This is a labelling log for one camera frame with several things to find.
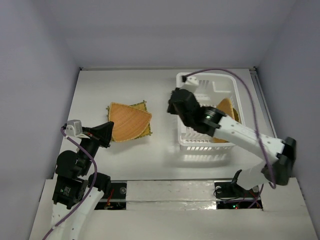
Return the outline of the round woven bamboo plate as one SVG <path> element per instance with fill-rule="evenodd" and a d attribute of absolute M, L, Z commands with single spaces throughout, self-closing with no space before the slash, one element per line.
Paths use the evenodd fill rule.
<path fill-rule="evenodd" d="M 230 98 L 224 98 L 217 106 L 216 108 L 228 116 L 230 116 L 233 120 L 235 120 L 238 123 L 241 123 L 239 114 L 237 110 L 233 107 L 231 99 Z"/>

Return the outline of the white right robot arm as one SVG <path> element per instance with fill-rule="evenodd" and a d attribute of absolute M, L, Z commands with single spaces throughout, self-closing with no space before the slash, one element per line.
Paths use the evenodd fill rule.
<path fill-rule="evenodd" d="M 296 160 L 296 140 L 285 140 L 260 134 L 237 122 L 224 110 L 213 106 L 201 106 L 195 95 L 187 89 L 176 88 L 168 101 L 168 113 L 177 115 L 184 126 L 199 134 L 225 140 L 252 153 L 262 162 L 250 169 L 238 170 L 230 190 L 242 196 L 255 185 L 269 183 L 272 188 L 286 186 L 291 178 Z"/>

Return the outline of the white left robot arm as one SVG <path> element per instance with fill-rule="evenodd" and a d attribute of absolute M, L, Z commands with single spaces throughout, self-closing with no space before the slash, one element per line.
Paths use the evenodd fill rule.
<path fill-rule="evenodd" d="M 56 160 L 50 230 L 45 240 L 79 240 L 99 200 L 112 194 L 110 176 L 99 173 L 94 159 L 99 148 L 109 148 L 114 122 L 83 127 L 69 120 L 60 132 L 76 151 L 65 150 Z"/>

